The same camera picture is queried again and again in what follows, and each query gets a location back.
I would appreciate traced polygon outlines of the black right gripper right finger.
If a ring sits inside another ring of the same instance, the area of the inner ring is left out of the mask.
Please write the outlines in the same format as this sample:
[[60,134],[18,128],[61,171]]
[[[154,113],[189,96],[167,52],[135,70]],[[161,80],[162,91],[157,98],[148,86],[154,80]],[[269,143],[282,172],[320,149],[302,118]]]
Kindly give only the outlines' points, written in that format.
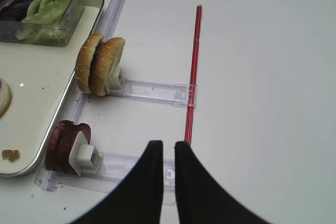
[[180,223],[267,223],[232,197],[191,147],[175,144],[175,198]]

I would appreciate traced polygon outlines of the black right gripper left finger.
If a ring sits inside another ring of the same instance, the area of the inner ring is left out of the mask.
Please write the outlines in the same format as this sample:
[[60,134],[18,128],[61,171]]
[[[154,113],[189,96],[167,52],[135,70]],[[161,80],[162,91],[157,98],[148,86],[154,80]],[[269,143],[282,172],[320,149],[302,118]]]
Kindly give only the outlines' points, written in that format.
[[163,143],[152,140],[122,182],[73,223],[160,223],[163,188]]

